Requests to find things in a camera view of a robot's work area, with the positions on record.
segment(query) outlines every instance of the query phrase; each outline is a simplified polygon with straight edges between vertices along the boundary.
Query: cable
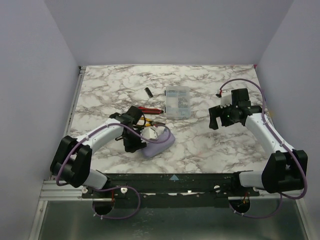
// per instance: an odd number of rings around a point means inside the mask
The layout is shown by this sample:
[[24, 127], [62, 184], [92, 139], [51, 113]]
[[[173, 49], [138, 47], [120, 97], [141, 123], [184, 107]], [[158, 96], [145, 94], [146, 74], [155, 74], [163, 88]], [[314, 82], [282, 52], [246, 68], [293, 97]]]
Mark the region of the cable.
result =
[[246, 191], [245, 194], [244, 194], [244, 198], [243, 198], [243, 200], [242, 200], [242, 202], [243, 202], [244, 204], [246, 203], [246, 197], [247, 197], [247, 195], [248, 195], [248, 192]]
[[282, 203], [283, 203], [283, 197], [282, 197], [282, 195], [280, 194], [280, 202], [279, 202], [278, 207], [277, 207], [272, 213], [270, 213], [270, 214], [268, 214], [268, 215], [265, 215], [265, 216], [253, 216], [253, 215], [248, 215], [248, 214], [240, 213], [240, 212], [236, 211], [236, 210], [231, 206], [231, 204], [229, 204], [229, 207], [233, 210], [233, 213], [235, 213], [235, 214], [237, 214], [237, 215], [239, 215], [239, 216], [245, 217], [245, 218], [249, 218], [249, 219], [266, 219], [266, 218], [269, 218], [269, 217], [272, 217], [272, 216], [276, 215], [276, 214], [279, 212], [279, 210], [280, 210], [280, 208], [281, 208], [281, 206], [282, 206]]
[[161, 125], [161, 124], [157, 124], [157, 125], [166, 128], [166, 129], [168, 130], [168, 132], [169, 132], [168, 137], [167, 137], [166, 139], [162, 140], [162, 141], [154, 141], [154, 140], [147, 139], [147, 138], [141, 136], [139, 133], [136, 133], [136, 132], [135, 132], [133, 129], [131, 129], [130, 127], [128, 127], [128, 126], [126, 126], [126, 125], [124, 125], [124, 124], [122, 124], [122, 123], [117, 123], [117, 122], [115, 122], [115, 123], [110, 123], [110, 124], [108, 124], [108, 125], [103, 125], [103, 126], [99, 127], [99, 128], [96, 129], [95, 131], [93, 131], [93, 132], [91, 132], [90, 134], [88, 134], [87, 137], [85, 137], [84, 139], [80, 140], [80, 141], [72, 148], [72, 150], [69, 152], [69, 154], [66, 156], [65, 160], [63, 161], [63, 163], [62, 163], [62, 165], [61, 165], [61, 167], [60, 167], [60, 170], [59, 170], [58, 174], [56, 175], [55, 183], [56, 183], [58, 186], [60, 186], [60, 187], [61, 187], [61, 186], [66, 186], [66, 185], [68, 185], [68, 183], [66, 183], [66, 182], [65, 182], [65, 183], [60, 183], [60, 177], [61, 177], [61, 174], [62, 174], [62, 172], [63, 172], [63, 170], [64, 170], [67, 162], [69, 161], [71, 155], [74, 154], [74, 152], [76, 151], [76, 149], [77, 149], [83, 142], [85, 142], [87, 139], [91, 138], [93, 135], [95, 135], [96, 133], [100, 132], [101, 130], [103, 130], [103, 129], [105, 129], [105, 128], [108, 128], [108, 127], [111, 127], [111, 126], [121, 126], [121, 127], [125, 128], [125, 129], [129, 130], [130, 132], [132, 132], [134, 135], [138, 136], [139, 138], [141, 138], [141, 139], [143, 139], [143, 140], [145, 140], [145, 141], [147, 141], [147, 142], [149, 142], [149, 143], [162, 144], [162, 143], [166, 142], [166, 141], [170, 138], [170, 136], [171, 136], [171, 131], [170, 131], [170, 129], [169, 129], [167, 126], [165, 126], [165, 125]]
[[95, 191], [97, 192], [108, 192], [108, 191], [112, 191], [112, 190], [116, 190], [116, 189], [121, 189], [121, 188], [127, 188], [127, 189], [131, 189], [135, 192], [135, 194], [137, 195], [138, 197], [138, 205], [136, 206], [136, 209], [133, 211], [133, 213], [129, 214], [128, 216], [120, 216], [120, 217], [116, 217], [116, 216], [106, 216], [106, 215], [99, 215], [96, 213], [96, 209], [95, 209], [95, 205], [92, 204], [92, 210], [94, 212], [94, 215], [93, 216], [98, 216], [100, 217], [101, 219], [112, 219], [112, 220], [124, 220], [124, 219], [128, 219], [128, 218], [131, 218], [133, 215], [135, 215], [139, 209], [140, 209], [140, 205], [141, 205], [141, 197], [140, 197], [140, 194], [139, 192], [131, 187], [131, 186], [115, 186], [115, 187], [111, 187], [111, 188], [107, 188], [107, 189], [95, 189]]
[[248, 79], [245, 79], [245, 78], [235, 78], [235, 79], [231, 79], [231, 80], [228, 80], [226, 81], [224, 84], [222, 84], [222, 86], [220, 87], [220, 91], [222, 91], [222, 88], [228, 84], [228, 83], [231, 83], [233, 81], [245, 81], [245, 82], [248, 82], [248, 83], [251, 83], [253, 85], [255, 85], [261, 95], [262, 95], [262, 113], [261, 113], [261, 117], [262, 117], [262, 121], [263, 123], [265, 124], [266, 128], [270, 131], [270, 133], [274, 136], [274, 138], [279, 142], [279, 144], [281, 144], [281, 146], [290, 154], [290, 156], [292, 157], [293, 161], [295, 162], [297, 168], [299, 169], [299, 172], [302, 176], [302, 180], [303, 180], [303, 191], [302, 193], [299, 195], [299, 196], [290, 196], [290, 195], [287, 195], [285, 193], [282, 193], [280, 192], [280, 194], [288, 199], [293, 199], [293, 200], [298, 200], [298, 199], [302, 199], [306, 193], [307, 193], [307, 190], [308, 190], [308, 183], [307, 183], [307, 178], [306, 178], [306, 175], [305, 175], [305, 172], [304, 170], [302, 169], [297, 157], [294, 155], [294, 153], [292, 152], [292, 150], [285, 144], [282, 142], [282, 140], [278, 137], [278, 135], [273, 131], [273, 129], [270, 127], [269, 123], [267, 122], [266, 120], [266, 117], [265, 117], [265, 111], [266, 111], [266, 97], [265, 97], [265, 93], [264, 91], [261, 89], [261, 87], [256, 84], [255, 82], [251, 81], [251, 80], [248, 80]]
[[146, 123], [147, 123], [147, 120], [146, 120], [146, 116], [144, 113], [142, 113], [142, 116], [143, 116], [143, 127], [145, 128], [146, 127]]

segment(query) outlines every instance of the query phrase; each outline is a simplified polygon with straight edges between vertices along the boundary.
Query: clear plastic box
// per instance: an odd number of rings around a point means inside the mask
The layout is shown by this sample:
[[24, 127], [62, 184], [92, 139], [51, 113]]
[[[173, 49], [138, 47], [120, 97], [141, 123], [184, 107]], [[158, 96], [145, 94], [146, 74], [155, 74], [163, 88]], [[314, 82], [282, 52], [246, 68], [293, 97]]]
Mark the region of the clear plastic box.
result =
[[166, 87], [165, 114], [167, 118], [172, 119], [190, 118], [190, 89], [188, 86]]

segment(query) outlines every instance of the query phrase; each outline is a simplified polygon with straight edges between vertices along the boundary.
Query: pliers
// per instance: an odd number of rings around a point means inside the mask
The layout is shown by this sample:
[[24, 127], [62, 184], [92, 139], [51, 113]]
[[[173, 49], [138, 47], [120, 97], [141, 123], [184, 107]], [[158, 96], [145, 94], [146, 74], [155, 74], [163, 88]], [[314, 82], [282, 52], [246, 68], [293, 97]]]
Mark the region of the pliers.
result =
[[140, 120], [143, 120], [143, 121], [145, 120], [146, 122], [148, 122], [148, 123], [145, 124], [145, 127], [151, 127], [151, 126], [154, 126], [154, 125], [157, 125], [157, 124], [166, 125], [163, 122], [154, 121], [154, 120], [151, 120], [149, 118], [144, 118], [144, 117], [141, 117]]

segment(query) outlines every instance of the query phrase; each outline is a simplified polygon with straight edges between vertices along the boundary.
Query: metal frame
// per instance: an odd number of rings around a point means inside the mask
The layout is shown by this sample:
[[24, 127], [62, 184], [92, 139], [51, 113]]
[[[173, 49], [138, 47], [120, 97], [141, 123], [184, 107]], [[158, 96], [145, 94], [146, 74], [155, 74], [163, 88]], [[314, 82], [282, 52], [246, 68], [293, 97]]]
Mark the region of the metal frame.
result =
[[[74, 113], [76, 111], [76, 106], [77, 106], [77, 102], [80, 95], [81, 86], [85, 77], [86, 68], [87, 68], [86, 66], [79, 66], [79, 76], [76, 82], [76, 87], [75, 87], [75, 91], [74, 91], [74, 95], [73, 95], [73, 99], [72, 99], [72, 103], [71, 103], [71, 107], [68, 115], [68, 121], [64, 128], [64, 132], [63, 132], [64, 136], [70, 132], [71, 124], [74, 119], [74, 115], [75, 115]], [[47, 200], [45, 200], [45, 198], [42, 198], [41, 197], [42, 193], [43, 193], [43, 190], [41, 190], [41, 193], [40, 193], [38, 206], [35, 212], [35, 216], [34, 216], [32, 227], [31, 227], [31, 232], [28, 238], [29, 240], [37, 240], [39, 239], [39, 236], [40, 236], [41, 226], [44, 221], [44, 217], [45, 217], [45, 213], [48, 205], [48, 199], [50, 199], [49, 197], [47, 198]]]
[[309, 240], [318, 239], [318, 235], [317, 235], [315, 226], [311, 221], [310, 214], [309, 214], [305, 199], [301, 198], [299, 200], [296, 200], [295, 202], [296, 202], [297, 208], [299, 210], [307, 238]]
[[[68, 121], [64, 129], [64, 136], [70, 133], [71, 124], [74, 118], [74, 113], [76, 110], [77, 102], [80, 95], [81, 86], [85, 76], [86, 67], [81, 66], [79, 71], [79, 76], [76, 84], [75, 93], [72, 100], [72, 105], [70, 107]], [[268, 193], [266, 191], [259, 191], [260, 196], [252, 196], [250, 199], [277, 199], [279, 194], [277, 193]], [[300, 191], [291, 191], [291, 196], [298, 196]], [[241, 197], [232, 196], [228, 198], [229, 200], [238, 200]], [[39, 196], [39, 202], [32, 223], [31, 232], [29, 235], [29, 240], [38, 240], [40, 237], [40, 231], [42, 224], [45, 218], [46, 209], [48, 201], [111, 201], [110, 198], [97, 198], [97, 199], [84, 199], [82, 198], [82, 187], [74, 188], [70, 185], [59, 187], [56, 185], [56, 182], [53, 180], [44, 181]], [[304, 199], [296, 200], [297, 208], [299, 210], [301, 221], [303, 223], [307, 238], [310, 240], [318, 239], [317, 233], [313, 226], [313, 223], [310, 219], [310, 215]]]

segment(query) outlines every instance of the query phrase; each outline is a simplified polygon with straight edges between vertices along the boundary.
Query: blue triangle marker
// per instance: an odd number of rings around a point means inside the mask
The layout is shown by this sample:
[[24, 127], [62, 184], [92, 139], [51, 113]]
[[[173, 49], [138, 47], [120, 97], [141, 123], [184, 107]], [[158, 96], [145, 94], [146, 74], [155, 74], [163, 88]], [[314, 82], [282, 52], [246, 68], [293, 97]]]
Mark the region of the blue triangle marker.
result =
[[178, 178], [175, 174], [173, 174], [172, 177], [170, 178], [170, 180], [172, 180], [172, 181], [178, 181], [179, 178]]

